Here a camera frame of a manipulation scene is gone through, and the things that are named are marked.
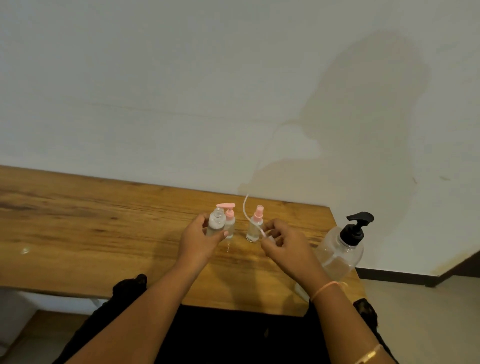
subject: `hand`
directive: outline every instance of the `hand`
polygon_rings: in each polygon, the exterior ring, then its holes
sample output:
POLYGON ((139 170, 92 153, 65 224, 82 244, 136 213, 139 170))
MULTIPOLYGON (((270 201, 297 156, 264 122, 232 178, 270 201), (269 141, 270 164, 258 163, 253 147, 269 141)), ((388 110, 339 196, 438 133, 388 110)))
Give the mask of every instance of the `hand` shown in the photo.
POLYGON ((298 282, 308 295, 330 281, 301 231, 279 219, 269 221, 264 230, 270 231, 268 235, 276 239, 275 242, 269 238, 262 240, 266 256, 298 282))
POLYGON ((177 262, 192 268, 197 274, 205 268, 218 243, 228 236, 228 231, 205 236, 203 228, 208 226, 208 218, 208 214, 198 215, 185 228, 180 239, 177 262))

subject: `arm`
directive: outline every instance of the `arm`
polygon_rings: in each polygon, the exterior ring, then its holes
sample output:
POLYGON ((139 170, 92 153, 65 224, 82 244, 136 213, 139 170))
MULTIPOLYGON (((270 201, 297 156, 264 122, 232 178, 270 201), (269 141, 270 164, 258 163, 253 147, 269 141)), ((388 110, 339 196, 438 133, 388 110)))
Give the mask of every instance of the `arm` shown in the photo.
MULTIPOLYGON (((298 282, 312 297, 321 287, 331 282, 309 246, 305 235, 281 220, 266 224, 266 231, 276 238, 262 240, 262 248, 278 266, 298 282)), ((315 297, 313 302, 322 323, 325 342, 332 364, 354 364, 372 351, 378 340, 355 310, 343 291, 331 285, 315 297)), ((394 364, 394 360, 380 349, 368 364, 394 364)))
POLYGON ((173 268, 67 363, 153 363, 181 301, 228 234, 206 237, 207 224, 208 215, 193 220, 182 234, 173 268))

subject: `white wall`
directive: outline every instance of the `white wall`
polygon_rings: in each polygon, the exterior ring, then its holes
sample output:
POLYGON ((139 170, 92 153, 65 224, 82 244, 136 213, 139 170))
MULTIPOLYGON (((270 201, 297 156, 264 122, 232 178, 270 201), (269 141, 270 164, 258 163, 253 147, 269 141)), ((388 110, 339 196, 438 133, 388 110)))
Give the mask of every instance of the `white wall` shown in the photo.
POLYGON ((367 210, 362 267, 441 274, 480 249, 479 21, 477 0, 3 1, 0 164, 367 210))

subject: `black pump dispenser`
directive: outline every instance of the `black pump dispenser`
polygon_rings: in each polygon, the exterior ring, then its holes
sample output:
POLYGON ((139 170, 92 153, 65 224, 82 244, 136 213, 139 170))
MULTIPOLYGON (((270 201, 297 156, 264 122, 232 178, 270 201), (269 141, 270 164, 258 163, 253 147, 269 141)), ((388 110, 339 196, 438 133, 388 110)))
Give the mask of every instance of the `black pump dispenser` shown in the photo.
POLYGON ((375 218, 368 212, 359 212, 358 214, 347 216, 347 219, 349 221, 356 221, 357 224, 349 224, 344 227, 340 233, 340 238, 347 245, 357 246, 364 237, 361 228, 373 222, 375 218))

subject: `person's right hand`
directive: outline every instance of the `person's right hand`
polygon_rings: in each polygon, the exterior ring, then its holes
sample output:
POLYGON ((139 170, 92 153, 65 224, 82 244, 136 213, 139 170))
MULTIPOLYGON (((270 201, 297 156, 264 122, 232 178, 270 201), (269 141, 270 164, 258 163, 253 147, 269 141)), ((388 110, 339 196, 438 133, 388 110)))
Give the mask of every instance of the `person's right hand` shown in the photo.
POLYGON ((262 240, 266 256, 298 282, 309 296, 330 281, 301 231, 279 219, 269 221, 264 230, 270 231, 268 235, 276 240, 262 240))

